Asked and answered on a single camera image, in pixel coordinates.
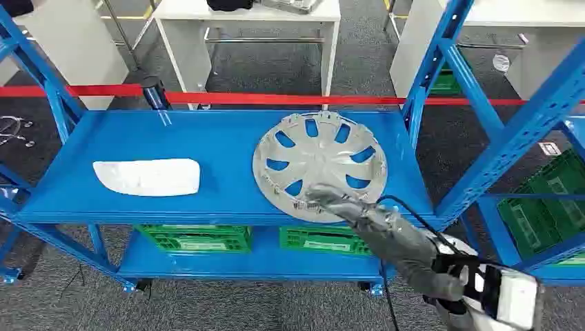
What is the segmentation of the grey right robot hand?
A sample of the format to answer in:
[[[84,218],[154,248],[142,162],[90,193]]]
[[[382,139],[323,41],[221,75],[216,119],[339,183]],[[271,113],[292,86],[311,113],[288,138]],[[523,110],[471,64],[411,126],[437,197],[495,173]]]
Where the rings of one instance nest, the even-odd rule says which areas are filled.
[[[436,299],[462,299],[464,285],[459,278],[432,270],[440,243],[452,253],[459,252],[444,235],[421,230],[396,209],[368,203],[331,185],[314,184],[305,197],[309,203],[347,221],[371,251],[393,265],[414,290]]]

